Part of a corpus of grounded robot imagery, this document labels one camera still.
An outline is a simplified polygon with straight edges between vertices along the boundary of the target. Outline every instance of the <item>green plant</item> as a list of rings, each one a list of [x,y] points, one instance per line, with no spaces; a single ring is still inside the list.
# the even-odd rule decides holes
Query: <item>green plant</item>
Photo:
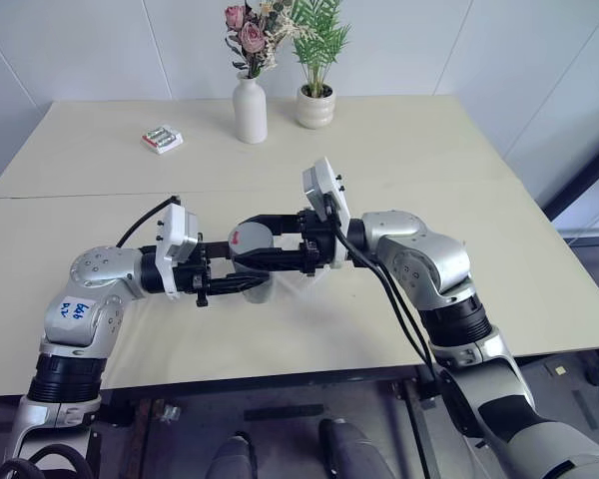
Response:
[[[325,96],[324,81],[330,65],[346,42],[350,25],[339,26],[341,0],[296,0],[291,18],[310,31],[295,38],[295,54],[306,76],[307,94],[313,98]]]

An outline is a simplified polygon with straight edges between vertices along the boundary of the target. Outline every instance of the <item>pink flower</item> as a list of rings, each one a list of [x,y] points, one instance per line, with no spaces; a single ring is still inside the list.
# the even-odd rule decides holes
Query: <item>pink flower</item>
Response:
[[[229,7],[224,11],[227,17],[227,27],[236,32],[244,25],[244,6]]]
[[[258,53],[264,48],[264,34],[254,23],[247,22],[240,32],[240,43],[247,52]]]

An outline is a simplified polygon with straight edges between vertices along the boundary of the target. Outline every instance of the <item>robotic arm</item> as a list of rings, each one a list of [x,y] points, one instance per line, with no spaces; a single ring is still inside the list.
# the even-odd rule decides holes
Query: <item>robotic arm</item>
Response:
[[[405,212],[351,219],[340,177],[326,159],[302,179],[312,210],[253,217],[233,229],[227,241],[202,242],[195,216],[169,205],[158,222],[157,246],[98,247],[79,256],[66,288],[47,310],[37,373],[20,401],[6,458],[29,458],[61,442],[89,459],[100,377],[130,301],[159,292],[177,297],[182,291],[196,293],[198,306],[208,304],[208,295],[232,292],[262,302],[271,271],[314,274],[347,259],[367,264],[352,253],[354,248],[383,265],[417,309],[459,432],[483,438],[511,478],[599,478],[599,445],[536,414],[514,358],[477,297],[463,245]],[[297,250],[273,246],[273,236],[284,234],[301,235]],[[231,259],[236,272],[212,278],[212,257]],[[67,468],[71,462],[43,460],[48,462],[39,465],[45,469]]]

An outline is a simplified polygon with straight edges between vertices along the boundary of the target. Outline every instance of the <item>floor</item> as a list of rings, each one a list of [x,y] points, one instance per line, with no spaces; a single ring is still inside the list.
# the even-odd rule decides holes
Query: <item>floor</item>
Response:
[[[591,354],[549,356],[522,370],[541,415],[567,422],[599,443],[599,386],[589,384],[584,377]],[[204,478],[217,448],[236,430],[251,434],[261,479],[325,478],[317,441],[317,425],[324,417],[343,417],[359,427],[396,477],[424,477],[406,408],[387,382],[200,394],[168,401],[180,406],[182,415],[171,424],[152,421],[146,479]],[[287,406],[321,406],[323,412],[285,419],[257,417],[262,409],[270,416],[278,411],[275,408]],[[425,401],[422,406],[442,479],[505,478],[487,447],[471,447],[455,431],[440,399]],[[0,463],[13,413],[11,405],[0,404]],[[97,428],[104,440],[101,478],[119,478],[128,460],[129,429],[104,424]]]

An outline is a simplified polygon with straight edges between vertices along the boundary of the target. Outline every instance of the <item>table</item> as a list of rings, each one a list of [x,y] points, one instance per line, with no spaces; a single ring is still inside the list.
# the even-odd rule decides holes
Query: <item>table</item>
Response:
[[[346,100],[349,102],[342,102],[343,110],[355,102],[372,111],[378,109],[374,99]],[[368,159],[366,152],[380,149],[376,141],[388,141],[382,134],[349,136],[345,160],[335,154],[330,159],[347,179],[352,215],[359,218],[369,211],[407,210],[425,219],[433,230],[465,241],[480,297],[514,354],[599,347],[599,289],[520,182],[460,114],[457,104],[448,98],[391,100],[376,99],[381,107],[399,103],[404,108],[405,125],[416,126],[411,114],[421,114],[428,104],[437,113],[439,109],[446,111],[442,116],[445,120],[441,120],[444,127],[427,134],[420,129],[419,140],[404,129],[401,138],[408,138],[407,142],[397,145],[400,142],[393,139],[385,146],[386,151],[400,152],[399,161],[395,155]],[[405,109],[410,104],[412,109]],[[234,144],[226,132],[215,132],[217,150],[205,151],[206,160],[197,165],[187,164],[185,156],[152,156],[137,148],[137,139],[116,143],[120,137],[112,132],[111,138],[102,142],[108,146],[93,157],[94,162],[100,162],[96,170],[111,174],[83,177],[86,167],[75,163],[72,155],[67,154],[67,165],[59,160],[59,152],[76,153],[81,150],[79,146],[70,141],[64,147],[56,145],[56,154],[47,157],[51,158],[47,170],[53,169],[56,179],[59,172],[60,179],[66,179],[71,168],[77,169],[73,177],[85,181],[75,182],[73,194],[70,181],[49,181],[29,165],[44,165],[44,159],[30,153],[35,149],[40,152],[44,146],[40,132],[34,132],[0,180],[0,395],[26,391],[34,373],[46,306],[66,283],[73,258],[89,247],[115,243],[166,192],[181,194],[183,205],[199,216],[205,240],[224,240],[234,225],[254,214],[294,213],[307,206],[300,172],[310,166],[319,145],[343,151],[335,144],[341,138],[335,136],[334,141],[333,135],[346,131],[348,117],[338,110],[340,118],[332,129],[309,132],[278,116],[282,111],[278,107],[283,105],[288,102],[273,102],[271,137],[266,143],[254,147]],[[104,122],[98,120],[100,109],[103,118],[115,114],[114,123],[125,124],[122,118],[127,124],[160,123],[157,117],[142,119],[152,111],[151,106],[161,111],[188,111],[193,117],[190,121],[199,124],[202,120],[191,113],[198,106],[215,112],[216,118],[230,114],[226,102],[59,104],[39,130],[48,130],[47,120],[53,120],[55,125],[65,124],[67,138],[79,136],[71,133],[70,125],[80,115],[67,114],[66,121],[61,122],[55,117],[62,116],[59,112],[63,110],[90,112],[87,117],[93,125]],[[377,128],[381,132],[393,128],[395,132],[390,118],[384,119]],[[84,131],[88,122],[74,123],[75,129]],[[438,125],[432,120],[427,124],[429,129]],[[298,136],[310,141],[290,145],[290,130],[297,130]],[[279,152],[289,151],[292,162],[281,157],[275,163],[275,148],[267,144],[283,143],[276,135],[286,138]],[[189,141],[188,145],[191,148],[195,144]],[[454,161],[451,150],[446,151],[455,147],[471,175]],[[246,152],[243,158],[236,153],[239,151]],[[233,164],[240,167],[230,169],[227,155],[234,155]],[[118,165],[118,158],[124,165]],[[130,181],[122,173],[134,158],[144,165],[129,172],[135,179]],[[108,159],[107,168],[103,159]],[[182,178],[177,170],[163,169],[170,161],[180,162],[192,175]],[[418,177],[407,174],[410,161]],[[218,176],[222,169],[227,172],[225,178]],[[27,182],[26,175],[33,180]],[[116,192],[114,180],[119,175],[120,190]],[[159,183],[155,193],[143,191],[152,184],[151,178],[145,178],[150,175]],[[257,175],[278,180],[258,183],[254,180]],[[149,222],[139,229],[128,246],[152,243],[154,227]],[[214,261],[213,268],[214,275],[230,270],[223,261]],[[170,302],[163,295],[155,295],[133,303],[125,315],[103,387],[416,363],[419,359],[403,338],[377,281],[368,271],[353,270],[347,264],[344,270],[328,271],[316,280],[294,272],[282,273],[274,298],[267,304],[247,303],[241,295],[211,297],[207,308],[196,308],[191,296]]]

